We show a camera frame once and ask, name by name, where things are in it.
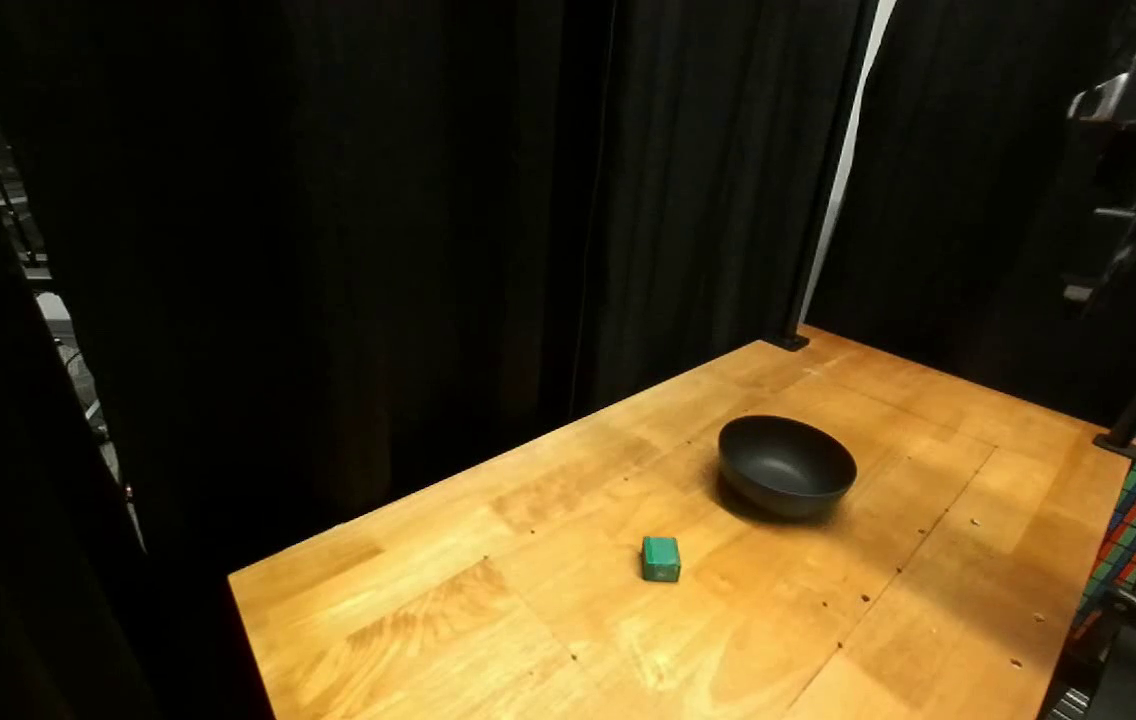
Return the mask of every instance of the black bowl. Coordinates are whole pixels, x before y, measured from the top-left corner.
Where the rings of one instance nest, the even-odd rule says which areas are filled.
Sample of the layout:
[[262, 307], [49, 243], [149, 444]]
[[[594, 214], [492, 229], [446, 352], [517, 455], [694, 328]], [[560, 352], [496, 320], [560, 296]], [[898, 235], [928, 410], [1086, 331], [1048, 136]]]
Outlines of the black bowl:
[[835, 507], [854, 459], [828, 431], [783, 414], [738, 414], [718, 431], [725, 485], [783, 519]]

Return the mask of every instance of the small green block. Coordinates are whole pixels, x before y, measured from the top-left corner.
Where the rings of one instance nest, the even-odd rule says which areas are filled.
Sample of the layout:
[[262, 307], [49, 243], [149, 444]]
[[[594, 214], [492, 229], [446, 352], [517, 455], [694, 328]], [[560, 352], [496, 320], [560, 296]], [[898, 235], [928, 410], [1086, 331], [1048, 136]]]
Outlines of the small green block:
[[676, 585], [680, 579], [680, 539], [644, 537], [638, 572], [649, 585]]

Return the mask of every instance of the wood grain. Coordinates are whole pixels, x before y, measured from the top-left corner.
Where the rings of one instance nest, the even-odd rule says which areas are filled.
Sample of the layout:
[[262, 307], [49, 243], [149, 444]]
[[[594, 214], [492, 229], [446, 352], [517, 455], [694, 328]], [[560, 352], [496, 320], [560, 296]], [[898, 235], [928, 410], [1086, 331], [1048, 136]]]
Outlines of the wood grain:
[[[230, 575], [278, 715], [1033, 715], [1124, 459], [809, 331], [734, 348]], [[824, 525], [716, 485], [730, 414], [838, 435]], [[644, 585], [638, 537], [685, 579]]]

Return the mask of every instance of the wooden table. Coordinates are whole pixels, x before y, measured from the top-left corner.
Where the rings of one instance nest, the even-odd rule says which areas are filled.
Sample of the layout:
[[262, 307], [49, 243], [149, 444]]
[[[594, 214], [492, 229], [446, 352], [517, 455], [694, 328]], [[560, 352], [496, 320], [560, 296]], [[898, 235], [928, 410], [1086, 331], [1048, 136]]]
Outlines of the wooden table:
[[[230, 575], [278, 715], [1033, 715], [1116, 503], [1091, 422], [809, 331]], [[716, 492], [730, 414], [838, 435], [828, 525]], [[644, 531], [685, 579], [644, 585]]]

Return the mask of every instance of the wooden tabletop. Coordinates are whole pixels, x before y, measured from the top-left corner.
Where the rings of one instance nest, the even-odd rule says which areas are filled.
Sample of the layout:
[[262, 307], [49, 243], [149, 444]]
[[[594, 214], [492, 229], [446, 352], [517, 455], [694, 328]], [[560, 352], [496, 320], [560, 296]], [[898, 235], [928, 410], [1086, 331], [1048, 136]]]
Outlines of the wooden tabletop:
[[[278, 715], [1033, 715], [1116, 503], [1091, 422], [809, 331], [230, 575]], [[831, 519], [716, 492], [730, 414], [838, 435]], [[685, 579], [644, 585], [649, 531]]]

